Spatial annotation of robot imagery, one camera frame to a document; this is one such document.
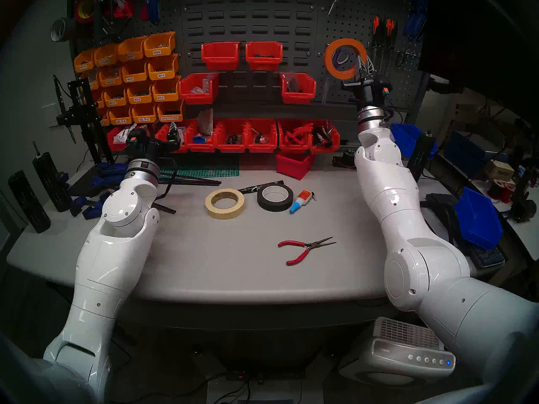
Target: white wall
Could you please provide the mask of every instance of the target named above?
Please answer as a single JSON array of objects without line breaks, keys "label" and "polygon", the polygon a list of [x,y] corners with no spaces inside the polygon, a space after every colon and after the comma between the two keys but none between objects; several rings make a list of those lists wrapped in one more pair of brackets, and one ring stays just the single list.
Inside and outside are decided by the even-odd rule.
[{"label": "white wall", "polygon": [[[49,128],[43,106],[57,101],[52,75],[65,83],[75,79],[68,43],[53,43],[52,23],[66,15],[67,0],[35,0],[0,49],[0,113],[2,150],[0,188],[10,203],[22,212],[8,187],[8,178],[22,169],[43,204],[48,196],[32,165],[35,140],[41,152],[51,153],[59,171],[75,172],[87,146],[80,127],[73,128],[77,144],[64,127]],[[21,224],[12,213],[13,219]]]}]

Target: red tool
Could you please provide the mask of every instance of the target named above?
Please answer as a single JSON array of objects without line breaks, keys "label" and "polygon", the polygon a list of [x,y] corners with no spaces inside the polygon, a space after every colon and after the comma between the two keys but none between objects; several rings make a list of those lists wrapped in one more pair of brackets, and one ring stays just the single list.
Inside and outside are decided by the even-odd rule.
[{"label": "red tool", "polygon": [[333,236],[331,236],[330,238],[326,238],[326,239],[322,239],[322,240],[319,240],[318,242],[313,242],[313,243],[303,243],[303,242],[296,242],[295,240],[285,240],[284,242],[280,242],[278,244],[279,247],[281,246],[300,246],[300,247],[306,247],[307,249],[305,249],[305,251],[298,256],[297,259],[294,259],[293,261],[287,261],[286,264],[288,266],[291,266],[291,265],[295,265],[297,263],[300,263],[303,259],[305,259],[305,257],[307,256],[307,254],[313,250],[313,249],[316,249],[317,247],[321,247],[321,246],[327,246],[327,245],[332,245],[333,243],[337,243],[337,242],[330,242],[330,243],[323,243],[325,242],[326,240],[329,240],[331,239]]},{"label": "red tool", "polygon": [[298,136],[304,136],[306,134],[311,134],[313,132],[313,124],[309,123],[307,125],[304,125],[303,127],[298,127],[294,129],[294,133],[290,133],[289,131],[286,132],[284,139],[285,143],[289,143],[290,139],[295,141],[297,144],[303,144],[301,140],[298,139]]}]

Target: tape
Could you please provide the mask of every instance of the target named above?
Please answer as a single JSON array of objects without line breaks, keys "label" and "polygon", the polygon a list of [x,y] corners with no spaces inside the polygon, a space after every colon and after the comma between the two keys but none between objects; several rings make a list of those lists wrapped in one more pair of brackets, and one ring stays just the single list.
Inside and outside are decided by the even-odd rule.
[{"label": "tape", "polygon": [[363,60],[365,66],[367,65],[367,51],[359,41],[354,39],[338,39],[331,42],[329,46],[326,47],[326,52],[324,53],[324,65],[328,72],[337,79],[350,79],[353,78],[356,73],[356,65],[348,70],[337,70],[335,66],[333,66],[333,54],[341,46],[350,46],[353,48],[356,54],[361,56],[361,60]]},{"label": "tape", "polygon": [[[280,200],[272,201],[272,198],[280,198]],[[258,190],[257,201],[264,210],[284,211],[289,209],[294,202],[294,192],[286,185],[267,184]]]},{"label": "tape", "polygon": [[[218,200],[231,198],[236,201],[236,204],[229,209],[218,209],[214,204]],[[214,219],[227,220],[239,215],[245,208],[245,197],[238,190],[226,188],[213,191],[206,197],[206,210]]]}]

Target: black cylinder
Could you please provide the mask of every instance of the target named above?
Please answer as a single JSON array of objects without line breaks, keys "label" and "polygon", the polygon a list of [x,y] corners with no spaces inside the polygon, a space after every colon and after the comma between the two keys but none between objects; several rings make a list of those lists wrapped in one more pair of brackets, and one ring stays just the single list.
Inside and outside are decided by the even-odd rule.
[{"label": "black cylinder", "polygon": [[419,139],[417,139],[412,156],[408,161],[408,169],[412,172],[412,176],[416,182],[428,162],[428,157],[430,156],[435,143],[436,138],[431,135],[430,130],[426,133],[421,133]]},{"label": "black cylinder", "polygon": [[38,154],[32,161],[41,183],[45,187],[52,204],[59,212],[69,210],[71,197],[60,180],[55,163],[48,152]]},{"label": "black cylinder", "polygon": [[8,179],[8,185],[37,233],[42,233],[51,227],[51,219],[39,203],[23,171],[11,175]]}]

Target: workbench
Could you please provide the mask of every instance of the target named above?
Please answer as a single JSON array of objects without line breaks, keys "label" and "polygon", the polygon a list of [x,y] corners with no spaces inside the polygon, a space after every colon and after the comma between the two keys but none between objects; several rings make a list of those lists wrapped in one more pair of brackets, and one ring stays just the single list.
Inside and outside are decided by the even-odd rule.
[{"label": "workbench", "polygon": [[[245,154],[237,177],[219,178],[219,188],[243,188],[283,179],[297,195],[314,191],[294,214],[269,212],[256,194],[245,196],[236,218],[216,220],[205,209],[207,186],[173,185],[161,212],[139,283],[133,296],[190,304],[291,304],[384,297],[386,246],[380,224],[365,204],[357,173],[332,167],[332,155],[319,155],[298,181],[275,172],[275,156]],[[160,185],[163,192],[165,185]],[[419,180],[426,193],[448,191],[437,181]],[[8,263],[46,280],[73,286],[80,249],[97,219],[69,211],[58,213],[49,201],[51,227],[37,234],[26,227],[8,255]],[[426,213],[431,226],[441,223]],[[283,240],[313,242],[333,236],[337,243],[313,250],[300,264],[286,266],[302,248],[277,247]]]}]

